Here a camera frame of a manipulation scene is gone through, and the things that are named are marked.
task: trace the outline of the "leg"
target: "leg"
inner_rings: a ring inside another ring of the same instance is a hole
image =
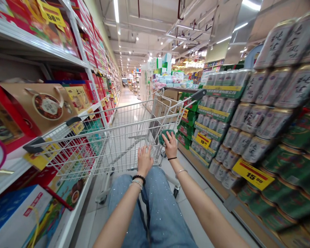
[[[132,183],[132,177],[130,175],[122,175],[114,181],[108,199],[109,216],[123,198],[130,183]],[[131,223],[128,227],[122,247],[149,247],[146,225],[144,223],[139,199],[135,205]]]
[[[142,198],[147,205],[152,247],[197,247],[165,173],[158,166],[149,171]]]

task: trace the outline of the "hand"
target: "hand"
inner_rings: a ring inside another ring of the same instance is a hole
[[[165,153],[168,158],[174,158],[177,157],[177,142],[176,137],[173,132],[171,132],[171,135],[168,131],[166,131],[166,135],[168,136],[169,140],[166,138],[164,134],[162,134],[163,140],[165,142],[166,148]]]
[[[151,157],[152,146],[147,146],[138,149],[138,175],[146,177],[149,170],[154,164],[154,159]]]

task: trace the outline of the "price tag 15.00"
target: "price tag 15.00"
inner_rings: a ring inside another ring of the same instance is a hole
[[[256,169],[241,158],[233,166],[233,170],[260,190],[265,189],[274,181],[273,177],[270,177],[264,172]]]
[[[199,143],[204,149],[208,149],[211,139],[207,138],[206,136],[198,133],[196,138],[196,142]]]

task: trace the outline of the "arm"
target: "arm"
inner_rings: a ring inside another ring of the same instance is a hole
[[[162,134],[166,155],[168,158],[177,157],[176,138],[173,132],[171,135],[167,132],[167,136],[169,141]],[[171,159],[170,164],[176,174],[184,169],[177,158]],[[204,231],[216,248],[249,247],[187,172],[180,172],[177,178]]]
[[[150,146],[146,152],[146,146],[138,149],[138,175],[147,176],[151,169],[154,160],[151,158]],[[137,183],[132,183],[127,192],[118,203],[117,207],[109,217],[108,221],[101,230],[97,237],[93,248],[106,248],[106,247],[121,247],[130,225],[133,210],[140,193],[140,186]]]

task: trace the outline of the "ceiling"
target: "ceiling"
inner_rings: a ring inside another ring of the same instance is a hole
[[[178,22],[179,2],[180,17],[184,16],[184,19]],[[122,65],[122,75],[145,63],[149,56],[163,56],[170,52],[176,59],[188,58],[193,51],[207,50],[208,45],[216,45],[229,36],[232,39],[227,44],[231,49],[226,56],[239,60],[240,51],[246,47],[245,55],[255,45],[264,42],[275,24],[310,10],[310,0],[249,0],[261,5],[260,11],[247,8],[242,0],[185,0],[185,7],[183,2],[118,0],[119,24],[116,25],[114,1],[100,0],[103,22],[115,59],[118,65]],[[232,34],[235,28],[246,22],[245,27]],[[180,26],[173,29],[173,24]]]

